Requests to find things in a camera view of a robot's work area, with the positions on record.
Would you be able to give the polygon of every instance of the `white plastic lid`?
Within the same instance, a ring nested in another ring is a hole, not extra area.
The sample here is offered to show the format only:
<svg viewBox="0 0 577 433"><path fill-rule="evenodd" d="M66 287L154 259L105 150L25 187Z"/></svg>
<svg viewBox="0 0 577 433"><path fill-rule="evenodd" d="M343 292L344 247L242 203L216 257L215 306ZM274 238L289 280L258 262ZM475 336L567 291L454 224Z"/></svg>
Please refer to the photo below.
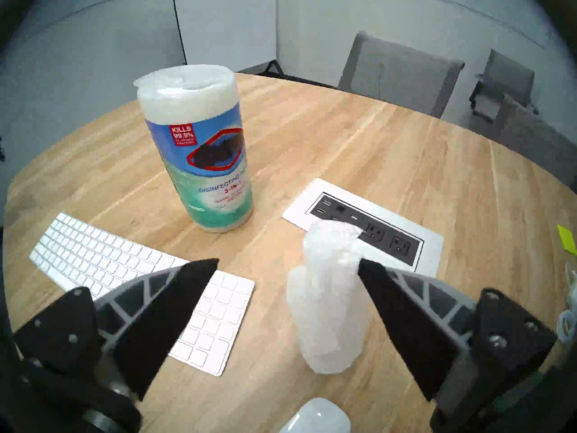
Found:
<svg viewBox="0 0 577 433"><path fill-rule="evenodd" d="M144 117L160 125L213 118L239 101L234 73L225 66L175 66L142 76L134 85Z"/></svg>

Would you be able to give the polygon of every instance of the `gray office chair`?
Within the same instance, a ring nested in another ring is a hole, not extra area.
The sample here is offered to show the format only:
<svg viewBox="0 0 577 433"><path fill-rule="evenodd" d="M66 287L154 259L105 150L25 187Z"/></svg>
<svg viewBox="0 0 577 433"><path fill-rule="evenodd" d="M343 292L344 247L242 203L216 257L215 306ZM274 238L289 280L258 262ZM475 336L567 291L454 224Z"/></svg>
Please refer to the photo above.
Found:
<svg viewBox="0 0 577 433"><path fill-rule="evenodd" d="M353 41L338 89L440 118L465 63L390 43L366 32Z"/></svg>
<svg viewBox="0 0 577 433"><path fill-rule="evenodd" d="M494 141L520 153L574 188L577 145L505 95L495 118Z"/></svg>
<svg viewBox="0 0 577 433"><path fill-rule="evenodd" d="M475 116L493 122L505 94L523 107L530 107L535 71L491 49L485 71L476 77L479 82L469 98ZM530 108L538 114L536 108Z"/></svg>

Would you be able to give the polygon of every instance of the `clear plastic bag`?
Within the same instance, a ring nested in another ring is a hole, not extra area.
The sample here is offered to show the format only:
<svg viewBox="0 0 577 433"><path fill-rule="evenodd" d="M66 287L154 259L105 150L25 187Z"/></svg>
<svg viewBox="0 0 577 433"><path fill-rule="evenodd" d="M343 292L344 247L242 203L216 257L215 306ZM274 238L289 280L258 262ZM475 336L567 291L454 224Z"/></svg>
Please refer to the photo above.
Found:
<svg viewBox="0 0 577 433"><path fill-rule="evenodd" d="M305 235L306 264L288 274L287 302L303 357L317 373L338 373L362 352L371 298L351 244L362 230L318 221Z"/></svg>

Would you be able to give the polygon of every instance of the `wooden table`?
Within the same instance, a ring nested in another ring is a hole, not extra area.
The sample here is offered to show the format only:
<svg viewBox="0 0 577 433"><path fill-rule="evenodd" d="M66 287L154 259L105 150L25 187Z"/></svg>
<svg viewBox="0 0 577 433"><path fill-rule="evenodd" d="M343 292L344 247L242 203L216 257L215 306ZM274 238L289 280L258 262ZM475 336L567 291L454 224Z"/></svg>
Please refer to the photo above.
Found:
<svg viewBox="0 0 577 433"><path fill-rule="evenodd" d="M474 300L498 288L549 327L567 291L557 224L577 230L577 196L520 155L463 128L337 90L238 75L254 214L226 234L191 221L137 102L79 128L10 186L5 283L13 329L64 292L28 259L59 212L175 256L220 258L256 282L221 377L168 358L140 405L143 431L276 432L313 397L354 431L427 431L434 410L374 307L362 355L316 375L296 342L287 272L304 232L282 212L316 177L441 234L437 278Z"/></svg>

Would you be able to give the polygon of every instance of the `white mouse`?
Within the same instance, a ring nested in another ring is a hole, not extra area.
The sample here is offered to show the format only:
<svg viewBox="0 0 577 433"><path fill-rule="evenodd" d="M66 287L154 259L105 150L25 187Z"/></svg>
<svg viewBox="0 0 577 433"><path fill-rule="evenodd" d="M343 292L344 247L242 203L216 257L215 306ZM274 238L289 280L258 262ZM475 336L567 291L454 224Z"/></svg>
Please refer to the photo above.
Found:
<svg viewBox="0 0 577 433"><path fill-rule="evenodd" d="M351 422L334 403L317 397L305 403L279 433L350 433Z"/></svg>

